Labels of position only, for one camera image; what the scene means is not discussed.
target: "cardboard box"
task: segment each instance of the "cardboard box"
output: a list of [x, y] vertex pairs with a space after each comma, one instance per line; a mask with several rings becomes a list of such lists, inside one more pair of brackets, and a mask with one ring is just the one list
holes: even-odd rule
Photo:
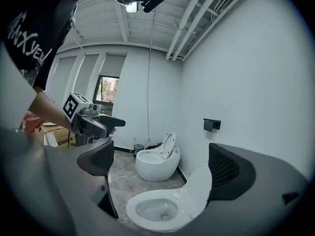
[[[41, 126], [36, 132], [36, 138], [43, 145], [52, 146], [58, 149], [68, 149], [69, 131], [61, 126]], [[70, 133], [70, 144], [75, 144], [75, 135]]]

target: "toilet bowl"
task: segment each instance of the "toilet bowl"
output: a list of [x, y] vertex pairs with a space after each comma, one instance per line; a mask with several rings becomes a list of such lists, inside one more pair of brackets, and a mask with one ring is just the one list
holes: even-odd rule
[[181, 159], [175, 141], [175, 132], [169, 132], [160, 147], [137, 153], [136, 169], [142, 179], [150, 182], [165, 181], [173, 175]]
[[126, 212], [132, 222], [144, 229], [175, 232], [202, 213], [211, 186], [207, 162], [193, 171], [182, 188], [141, 193], [127, 203]]

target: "black t-shirt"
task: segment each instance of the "black t-shirt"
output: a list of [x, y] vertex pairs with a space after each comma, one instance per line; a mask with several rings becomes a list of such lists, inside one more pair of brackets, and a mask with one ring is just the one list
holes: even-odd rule
[[74, 24], [78, 0], [13, 0], [2, 41], [32, 86], [46, 87], [49, 70]]

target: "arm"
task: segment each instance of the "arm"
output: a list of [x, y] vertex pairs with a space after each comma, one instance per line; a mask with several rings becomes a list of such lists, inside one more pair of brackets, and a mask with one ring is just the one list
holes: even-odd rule
[[45, 121], [70, 130], [70, 122], [65, 117], [62, 109], [56, 106], [40, 87], [35, 86], [34, 90], [37, 92], [37, 96], [31, 104], [30, 111]]

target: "ceiling light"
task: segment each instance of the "ceiling light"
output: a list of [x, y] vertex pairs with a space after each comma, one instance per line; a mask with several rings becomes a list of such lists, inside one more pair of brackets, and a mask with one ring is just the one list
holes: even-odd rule
[[126, 7], [127, 12], [136, 13], [138, 11], [138, 2], [134, 2]]

